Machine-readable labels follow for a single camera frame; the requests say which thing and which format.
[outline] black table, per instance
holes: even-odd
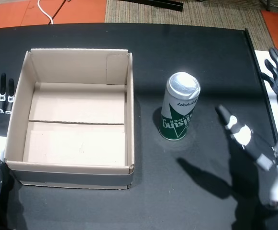
[[[64,24],[0,29],[0,73],[18,79],[30,48],[122,48],[133,53],[135,176],[125,191],[21,186],[1,217],[9,228],[248,230],[260,221],[274,172],[227,141],[222,103],[270,143],[273,126],[246,31],[155,24]],[[201,94],[180,141],[157,123],[167,78],[185,71]]]

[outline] open cardboard box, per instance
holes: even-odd
[[[5,149],[22,184],[126,189],[133,133],[128,50],[27,51]]]

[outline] aluminum can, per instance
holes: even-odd
[[[178,72],[167,80],[159,124],[164,138],[185,137],[199,94],[198,80],[188,73]]]

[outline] white robotic hand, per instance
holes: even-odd
[[[276,66],[273,66],[269,60],[265,60],[265,65],[273,74],[273,78],[265,73],[262,74],[262,78],[269,82],[277,95],[278,101],[278,50],[271,48],[269,54]],[[271,187],[269,204],[272,208],[278,209],[278,141],[275,147],[272,148],[260,135],[255,133],[246,124],[240,122],[222,105],[216,108],[216,112],[226,130],[230,132],[230,137],[260,168],[269,171],[276,165],[277,176]]]

